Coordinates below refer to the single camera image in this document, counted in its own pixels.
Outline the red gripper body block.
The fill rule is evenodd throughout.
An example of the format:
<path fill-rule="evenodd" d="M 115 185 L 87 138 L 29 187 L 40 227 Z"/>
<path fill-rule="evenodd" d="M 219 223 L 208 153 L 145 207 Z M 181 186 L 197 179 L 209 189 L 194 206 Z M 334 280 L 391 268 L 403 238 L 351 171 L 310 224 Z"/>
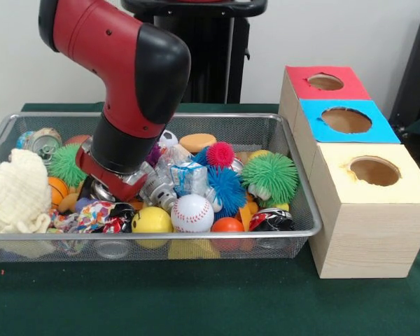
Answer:
<path fill-rule="evenodd" d="M 76 165 L 95 181 L 101 183 L 112 196 L 124 202 L 134 199 L 144 186 L 148 175 L 144 171 L 118 174 L 101 167 L 92 157 L 91 143 L 82 143 L 76 154 Z"/>

